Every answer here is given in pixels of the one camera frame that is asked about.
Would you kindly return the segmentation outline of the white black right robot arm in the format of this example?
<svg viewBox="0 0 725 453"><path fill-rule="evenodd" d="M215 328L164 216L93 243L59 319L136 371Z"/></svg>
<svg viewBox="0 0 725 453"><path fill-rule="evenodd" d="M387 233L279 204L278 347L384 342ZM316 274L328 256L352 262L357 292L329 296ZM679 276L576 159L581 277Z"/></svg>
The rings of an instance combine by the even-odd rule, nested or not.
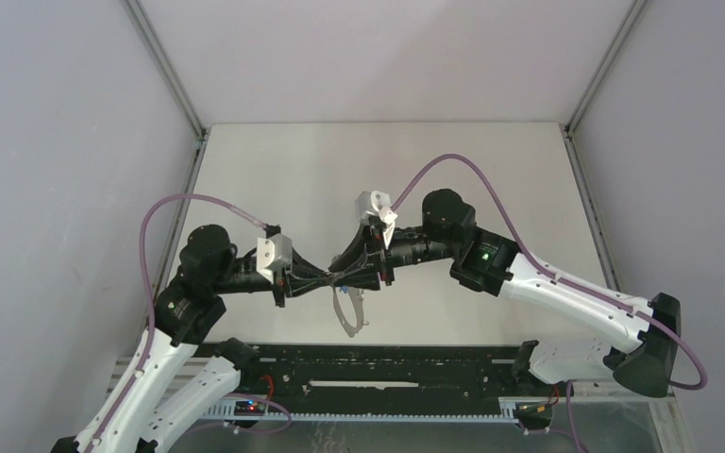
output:
<svg viewBox="0 0 725 453"><path fill-rule="evenodd" d="M451 189L424 197L419 227L397 227L388 202L381 192L358 197L360 227L329 267L336 285L377 291L393 283L397 267L449 259L450 276L473 292L529 302L594 331L590 347L527 341L529 357L511 370L520 393L612 378L636 394L667 395L682 331L677 298L614 293L537 261L517 242L477 226L475 208Z"/></svg>

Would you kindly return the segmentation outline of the metal oval keyring plate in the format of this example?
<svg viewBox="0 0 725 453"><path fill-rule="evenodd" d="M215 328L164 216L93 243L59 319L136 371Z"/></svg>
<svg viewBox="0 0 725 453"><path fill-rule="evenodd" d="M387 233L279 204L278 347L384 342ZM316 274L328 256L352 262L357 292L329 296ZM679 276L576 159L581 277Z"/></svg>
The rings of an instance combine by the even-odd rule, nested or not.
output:
<svg viewBox="0 0 725 453"><path fill-rule="evenodd" d="M365 327L369 326L366 317L364 290L347 288L348 293L340 293L332 288L332 307L341 328L348 338L356 337Z"/></svg>

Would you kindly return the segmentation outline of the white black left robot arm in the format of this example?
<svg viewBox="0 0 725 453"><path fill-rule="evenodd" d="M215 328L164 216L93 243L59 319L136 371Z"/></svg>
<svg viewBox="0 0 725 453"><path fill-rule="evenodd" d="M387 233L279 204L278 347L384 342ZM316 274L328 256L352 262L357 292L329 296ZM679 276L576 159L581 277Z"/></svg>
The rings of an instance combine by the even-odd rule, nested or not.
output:
<svg viewBox="0 0 725 453"><path fill-rule="evenodd" d="M257 388L258 353L230 338L200 375L172 397L163 396L225 314L223 294L271 291L284 299L325 280L327 271L300 257L278 226L266 226L264 233L248 256L238 254L222 226L200 226L189 234L176 275L154 302L117 387L93 420L77 435L58 439L53 451L166 452L223 395Z"/></svg>

